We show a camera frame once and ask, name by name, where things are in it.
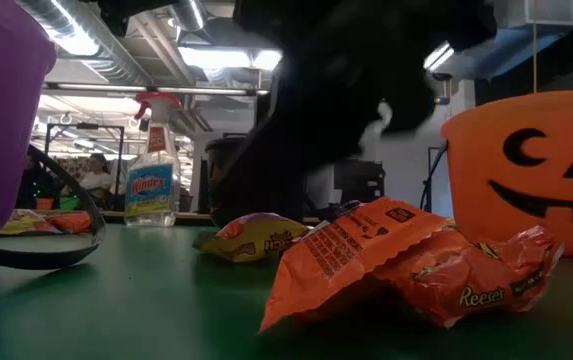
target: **person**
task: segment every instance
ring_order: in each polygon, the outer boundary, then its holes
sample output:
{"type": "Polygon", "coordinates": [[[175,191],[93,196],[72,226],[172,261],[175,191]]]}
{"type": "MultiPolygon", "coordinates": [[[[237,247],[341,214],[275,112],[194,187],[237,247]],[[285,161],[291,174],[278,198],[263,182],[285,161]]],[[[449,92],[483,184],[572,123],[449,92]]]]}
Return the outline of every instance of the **person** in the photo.
{"type": "MultiPolygon", "coordinates": [[[[79,185],[88,190],[94,197],[105,199],[108,190],[111,185],[113,185],[113,179],[108,172],[106,157],[104,157],[103,154],[94,153],[88,160],[88,166],[90,167],[90,171],[84,175],[79,185]]],[[[70,196],[70,189],[65,188],[62,191],[62,195],[70,196]]]]}
{"type": "Polygon", "coordinates": [[[35,209],[37,198],[55,198],[55,181],[34,157],[26,155],[24,173],[15,200],[15,209],[35,209]]]}

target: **white shirt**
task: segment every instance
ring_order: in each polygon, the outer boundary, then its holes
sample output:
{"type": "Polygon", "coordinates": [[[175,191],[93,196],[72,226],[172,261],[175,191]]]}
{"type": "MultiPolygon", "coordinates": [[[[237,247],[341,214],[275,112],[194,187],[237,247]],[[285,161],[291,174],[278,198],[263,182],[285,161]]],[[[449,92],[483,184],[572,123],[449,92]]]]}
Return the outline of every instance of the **white shirt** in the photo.
{"type": "Polygon", "coordinates": [[[81,185],[86,190],[92,190],[100,187],[109,187],[112,184],[113,179],[109,174],[104,172],[101,174],[95,174],[92,171],[84,175],[82,181],[79,182],[79,185],[81,185]]]}

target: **orange candy wrapper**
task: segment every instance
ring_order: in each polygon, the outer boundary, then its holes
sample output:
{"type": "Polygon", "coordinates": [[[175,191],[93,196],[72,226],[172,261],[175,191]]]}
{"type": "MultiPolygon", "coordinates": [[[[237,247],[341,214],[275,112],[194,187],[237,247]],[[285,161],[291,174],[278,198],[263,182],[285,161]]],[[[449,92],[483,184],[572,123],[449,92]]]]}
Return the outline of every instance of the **orange candy wrapper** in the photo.
{"type": "Polygon", "coordinates": [[[287,316],[332,316],[382,286],[442,327],[495,308],[526,311],[563,252],[541,227],[506,242],[471,243],[446,225],[381,198],[307,235],[282,257],[260,332],[287,316]]]}
{"type": "Polygon", "coordinates": [[[317,309],[448,221],[383,197],[307,235],[282,256],[260,332],[317,309]]]}

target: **yellow candy wrapper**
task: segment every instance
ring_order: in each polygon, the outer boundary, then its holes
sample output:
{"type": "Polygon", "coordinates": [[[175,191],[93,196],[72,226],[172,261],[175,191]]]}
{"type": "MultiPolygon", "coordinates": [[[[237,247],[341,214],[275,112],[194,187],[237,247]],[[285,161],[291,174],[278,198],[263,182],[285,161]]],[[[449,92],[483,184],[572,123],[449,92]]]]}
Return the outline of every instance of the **yellow candy wrapper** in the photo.
{"type": "Polygon", "coordinates": [[[193,247],[235,263],[251,262],[285,249],[308,231],[277,214],[256,213],[233,220],[215,236],[197,239],[193,247]]]}

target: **table surface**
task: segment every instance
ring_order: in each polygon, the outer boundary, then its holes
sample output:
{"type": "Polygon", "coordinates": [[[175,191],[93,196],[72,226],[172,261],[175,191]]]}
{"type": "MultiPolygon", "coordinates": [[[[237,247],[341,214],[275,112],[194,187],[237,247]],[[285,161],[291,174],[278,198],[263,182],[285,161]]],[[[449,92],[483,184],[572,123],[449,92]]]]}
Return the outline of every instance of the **table surface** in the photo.
{"type": "MultiPolygon", "coordinates": [[[[208,228],[107,230],[81,265],[0,267],[0,359],[573,359],[573,260],[560,262],[525,314],[474,316],[452,330],[390,318],[282,322],[258,336],[276,259],[233,265],[199,255],[191,242],[208,228]]],[[[87,242],[5,238],[0,247],[87,242]]]]}

